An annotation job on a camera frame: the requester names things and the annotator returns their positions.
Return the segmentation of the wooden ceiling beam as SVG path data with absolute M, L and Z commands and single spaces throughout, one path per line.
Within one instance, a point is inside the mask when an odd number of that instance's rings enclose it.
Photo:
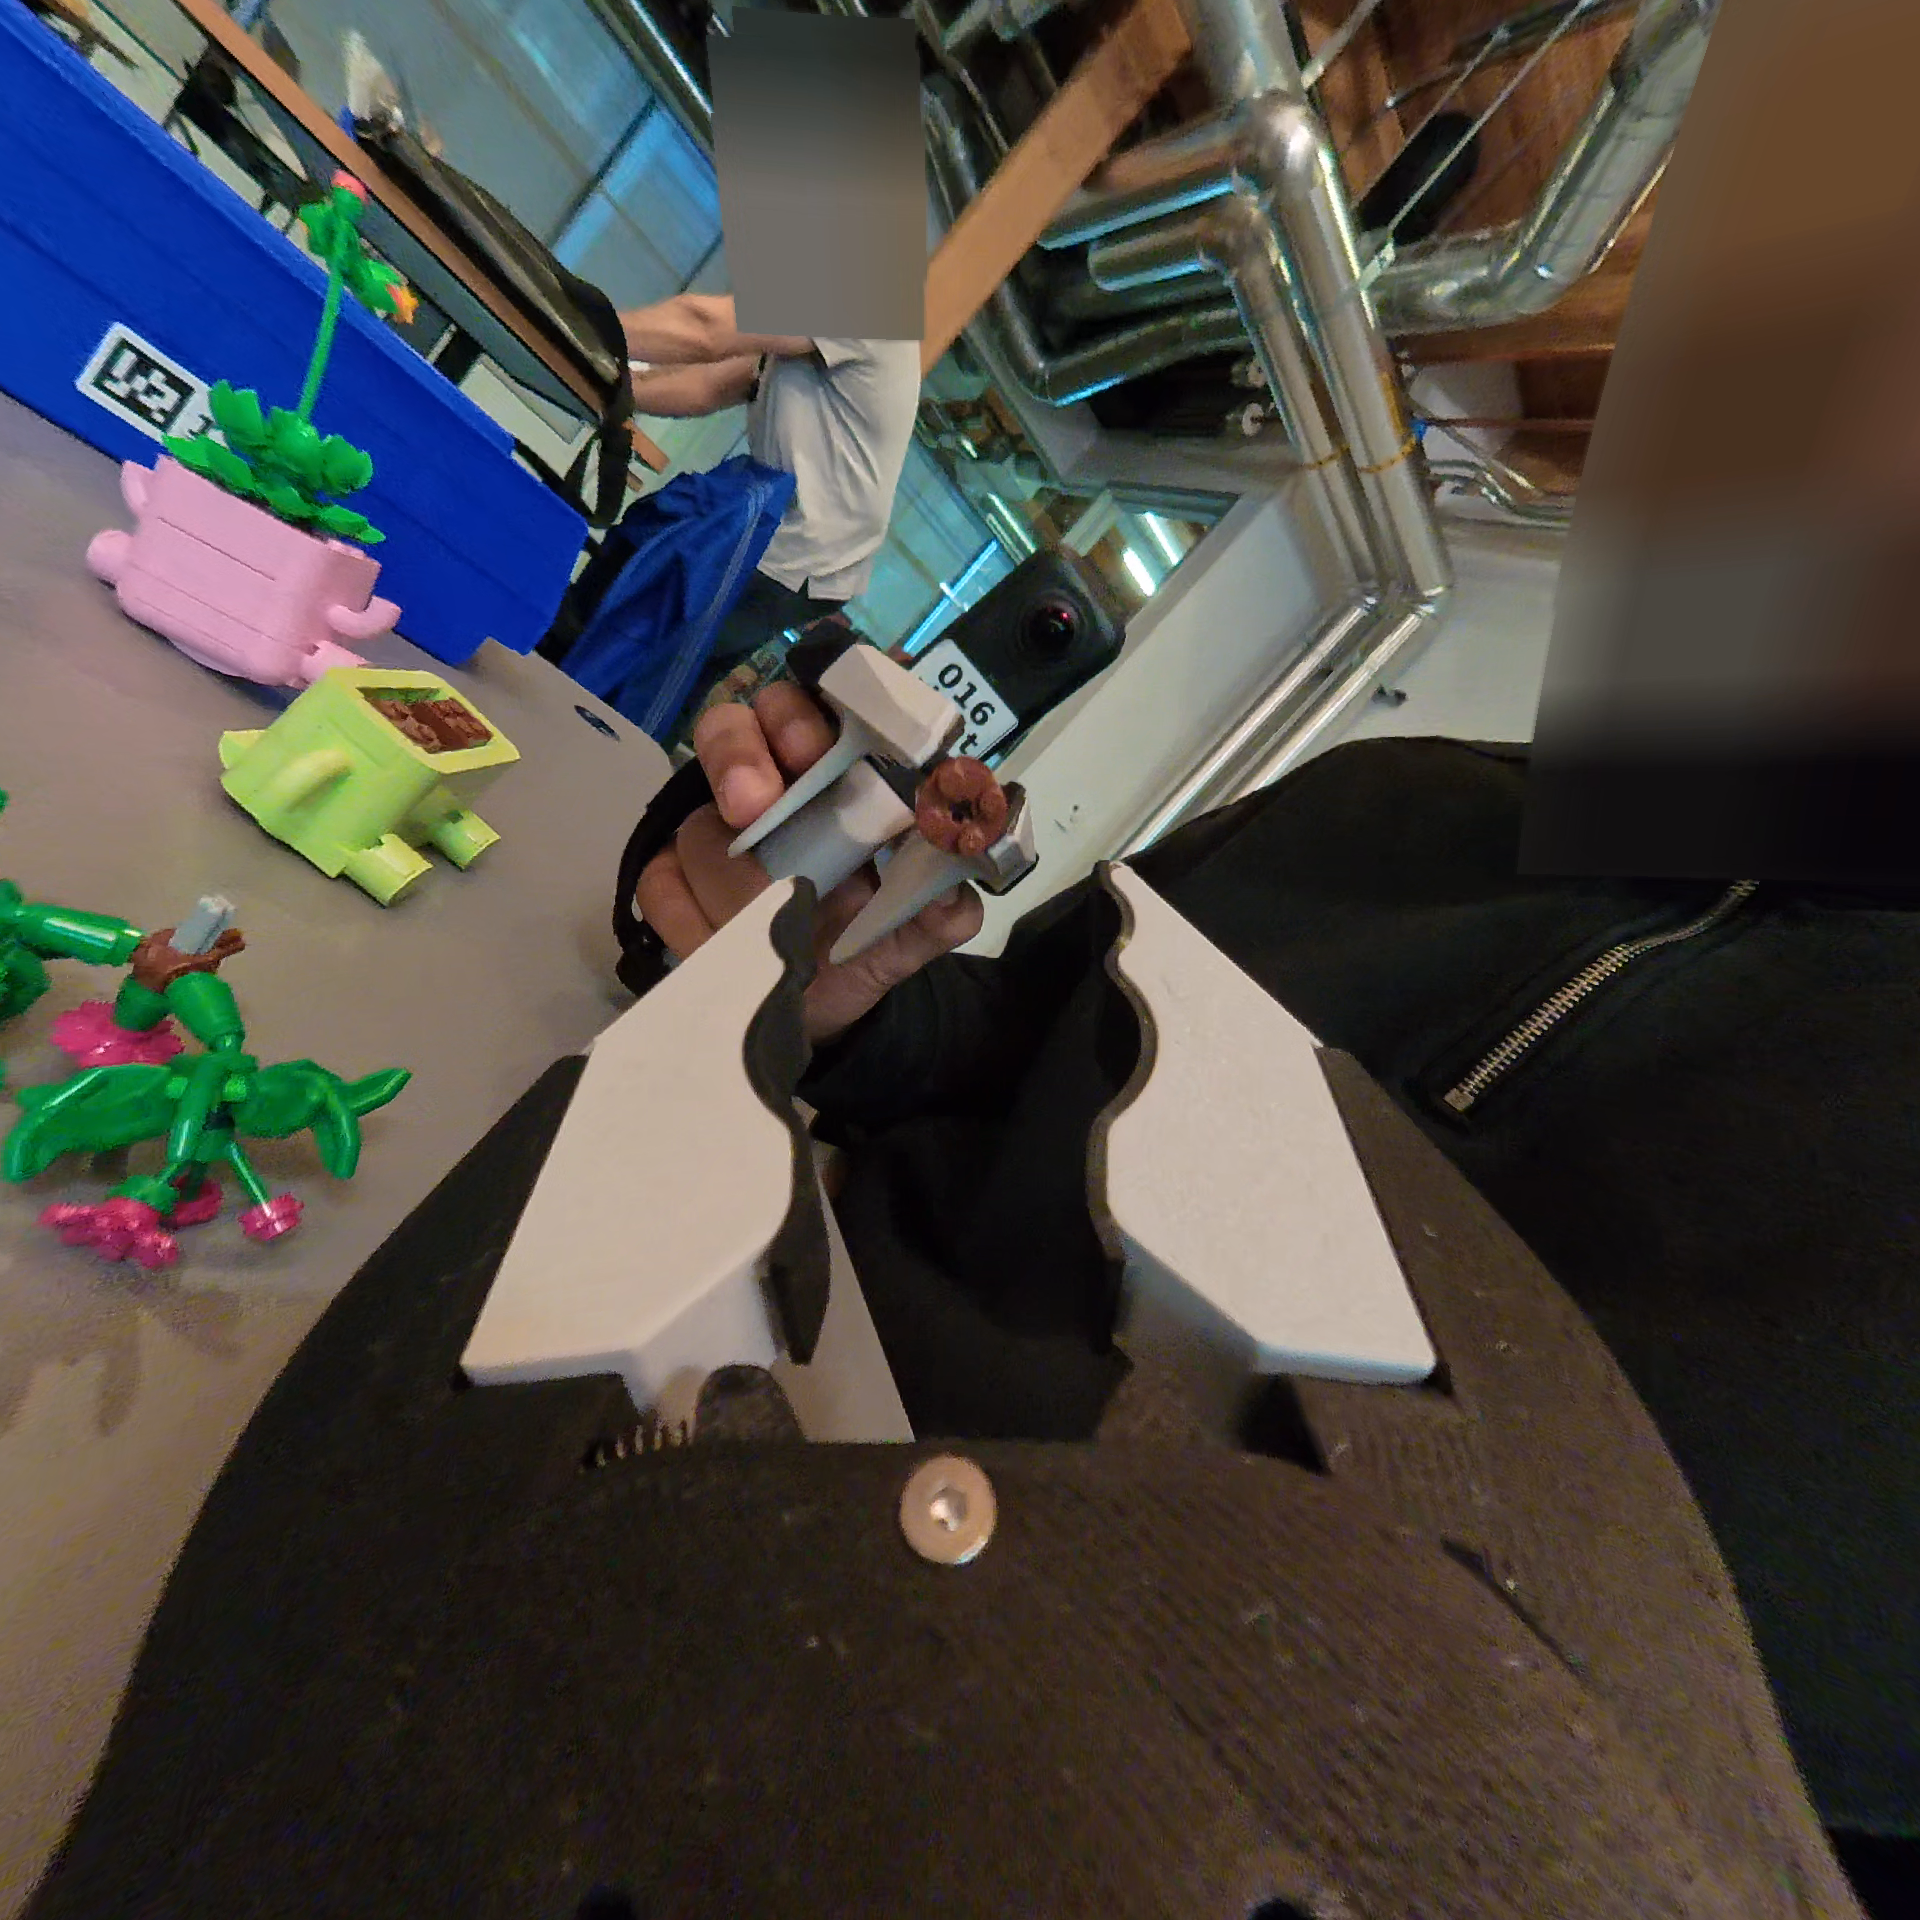
M 975 322 L 1048 219 L 1113 151 L 1194 36 L 1182 4 L 1123 4 L 1063 93 L 962 206 L 924 263 L 920 371 Z

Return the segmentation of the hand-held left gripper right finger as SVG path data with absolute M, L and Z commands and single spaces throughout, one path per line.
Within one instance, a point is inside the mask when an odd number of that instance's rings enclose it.
M 1117 1337 L 1198 1388 L 1265 1378 L 1418 1384 L 1423 1318 L 1358 1161 L 1321 1047 L 1128 866 L 1108 982 L 1137 1064 L 1091 1135 L 1091 1219 Z

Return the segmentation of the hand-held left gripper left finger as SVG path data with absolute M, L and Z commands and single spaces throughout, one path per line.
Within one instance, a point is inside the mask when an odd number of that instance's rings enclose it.
M 807 1366 L 831 1231 L 799 1078 L 819 894 L 775 882 L 592 1040 L 469 1324 L 475 1384 L 620 1378 L 658 1408 L 723 1366 Z

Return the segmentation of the blue plastic bin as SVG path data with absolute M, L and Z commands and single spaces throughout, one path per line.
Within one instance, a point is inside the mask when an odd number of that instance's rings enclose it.
M 322 269 L 194 162 L 22 4 L 5 4 L 5 391 L 110 460 L 150 461 L 192 388 L 299 400 Z M 316 427 L 372 456 L 399 634 L 443 661 L 536 652 L 585 528 L 512 434 L 360 299 Z

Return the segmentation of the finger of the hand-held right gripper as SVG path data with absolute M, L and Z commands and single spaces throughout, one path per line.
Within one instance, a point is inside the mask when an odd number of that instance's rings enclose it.
M 980 859 L 955 859 L 934 851 L 915 826 L 894 841 L 878 869 L 872 899 L 834 939 L 831 960 L 852 960 L 899 927 L 915 922 L 930 903 L 968 882 L 986 894 L 1013 891 L 1037 866 L 1037 831 L 1021 781 L 1000 786 L 1009 798 L 1009 826 Z
M 789 644 L 782 669 L 786 684 L 839 717 L 839 737 L 827 760 L 782 791 L 777 805 L 731 841 L 731 855 L 751 855 L 775 831 L 823 810 L 859 770 L 907 774 L 915 791 L 962 737 L 962 710 L 868 644 Z

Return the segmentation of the blue cloth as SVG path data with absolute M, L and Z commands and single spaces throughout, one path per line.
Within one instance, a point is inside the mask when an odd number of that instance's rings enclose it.
M 793 473 L 754 456 L 634 500 L 565 591 L 558 666 L 665 744 L 789 500 Z

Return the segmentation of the wooden background desk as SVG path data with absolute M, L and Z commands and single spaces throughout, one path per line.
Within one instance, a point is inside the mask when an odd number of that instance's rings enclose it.
M 440 222 L 384 173 L 384 162 L 352 135 L 346 118 L 299 82 L 268 38 L 250 36 L 264 4 L 174 4 L 204 36 L 192 81 L 215 64 L 236 88 L 250 93 L 275 130 L 299 157 L 310 181 L 346 173 L 361 182 L 361 234 L 417 295 L 417 316 L 403 322 L 407 338 L 459 382 L 475 362 L 489 362 L 517 391 L 558 408 L 565 420 L 594 427 L 594 391 L 585 371 L 538 336 L 507 292 L 445 234 Z M 629 461 L 665 473 L 665 451 L 629 416 Z

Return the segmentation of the lime green toy brick pot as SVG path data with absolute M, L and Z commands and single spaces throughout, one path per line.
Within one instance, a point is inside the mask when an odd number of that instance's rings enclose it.
M 468 693 L 403 666 L 330 666 L 271 728 L 218 736 L 223 794 L 377 907 L 425 875 L 425 851 L 469 866 L 499 841 L 469 801 L 513 761 Z

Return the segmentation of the green toy brick vine plant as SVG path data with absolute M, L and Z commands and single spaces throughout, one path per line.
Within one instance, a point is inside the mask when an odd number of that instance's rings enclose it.
M 5 877 L 5 1023 L 53 986 L 55 960 L 119 970 L 106 1002 L 55 1016 L 67 1078 L 17 1088 L 5 1181 L 22 1185 L 63 1159 L 155 1144 L 159 1164 L 94 1200 L 55 1200 L 38 1224 L 63 1244 L 162 1269 L 178 1231 L 218 1219 L 223 1175 L 240 1185 L 240 1231 L 271 1244 L 299 1231 L 304 1200 L 271 1193 L 248 1143 L 310 1135 L 330 1179 L 355 1179 L 361 1119 L 391 1107 L 412 1074 L 343 1078 L 320 1062 L 258 1062 L 240 1002 L 218 972 L 244 948 L 236 903 L 204 894 L 174 927 L 29 899 Z

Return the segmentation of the brown round toy brick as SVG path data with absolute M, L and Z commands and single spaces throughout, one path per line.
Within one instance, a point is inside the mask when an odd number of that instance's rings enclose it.
M 1009 798 L 968 754 L 934 761 L 915 794 L 915 831 L 940 855 L 980 859 L 1009 826 Z

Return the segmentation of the grey ceiling pipes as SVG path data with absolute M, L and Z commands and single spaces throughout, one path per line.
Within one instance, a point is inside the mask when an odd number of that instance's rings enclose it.
M 915 4 L 934 54 L 924 147 L 951 222 L 988 181 L 975 130 L 992 130 L 980 94 L 975 113 L 955 94 L 975 93 L 962 50 L 986 36 L 1009 42 L 1055 9 L 966 4 L 940 21 Z M 1245 338 L 1358 571 L 1354 603 L 1280 690 L 1343 669 L 1338 690 L 1365 693 L 1454 591 L 1393 338 L 1532 319 L 1608 254 L 1668 162 L 1717 4 L 1635 4 L 1598 105 L 1519 219 L 1414 247 L 1393 245 L 1402 219 L 1390 219 L 1374 250 L 1309 98 L 1333 42 L 1302 66 L 1277 4 L 1182 12 L 1189 54 L 1031 250 L 1085 247 L 1085 274 L 1108 299 L 1220 279 L 1225 302 L 1156 307 L 1045 356 L 1017 282 L 1027 250 L 956 338 L 988 350 L 1035 404 L 1076 404 Z

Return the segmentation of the pink toy brick plant pot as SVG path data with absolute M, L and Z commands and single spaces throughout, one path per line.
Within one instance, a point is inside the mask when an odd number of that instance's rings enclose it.
M 399 605 L 375 591 L 384 532 L 346 500 L 375 461 L 316 427 L 346 295 L 377 319 L 415 319 L 417 299 L 361 239 L 368 189 L 335 173 L 299 222 L 327 273 L 316 343 L 296 408 L 264 408 L 250 388 L 210 382 L 208 420 L 166 434 L 162 456 L 122 461 L 129 532 L 87 541 L 87 571 L 119 609 L 185 660 L 256 686 L 360 666 L 352 644 L 393 632 Z

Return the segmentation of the person's right forearm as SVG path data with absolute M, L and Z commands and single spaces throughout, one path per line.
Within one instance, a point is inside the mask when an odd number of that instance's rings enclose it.
M 1000 952 L 951 899 L 807 988 L 803 1103 L 843 1151 L 834 1219 L 919 1437 L 1085 1439 L 1124 1378 L 1091 1223 L 1092 1119 L 1137 1064 L 1092 877 Z

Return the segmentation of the person's right hand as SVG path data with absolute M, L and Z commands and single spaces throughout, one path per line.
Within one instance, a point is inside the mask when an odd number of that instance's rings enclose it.
M 771 887 L 757 859 L 735 859 L 731 841 L 754 826 L 782 791 L 834 748 L 834 737 L 834 717 L 789 684 L 757 690 L 746 708 L 731 701 L 701 710 L 693 754 L 709 781 L 709 801 L 677 826 L 675 841 L 658 851 L 634 882 L 634 915 L 658 934 L 665 952 L 686 958 L 705 944 L 714 931 Z M 919 917 L 834 966 L 834 942 L 866 911 L 872 891 L 878 869 L 866 866 L 819 903 L 815 979 L 803 1002 L 809 1047 L 839 1040 L 894 986 L 968 942 L 986 917 L 975 887 L 956 882 L 924 903 Z

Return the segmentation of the black bag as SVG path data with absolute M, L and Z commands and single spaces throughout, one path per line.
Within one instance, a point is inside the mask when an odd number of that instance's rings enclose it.
M 580 496 L 592 528 L 622 513 L 629 442 L 629 366 L 613 302 L 512 214 L 484 182 L 429 157 L 393 114 L 343 114 L 384 173 L 445 231 L 594 391 L 594 434 L 554 488 Z

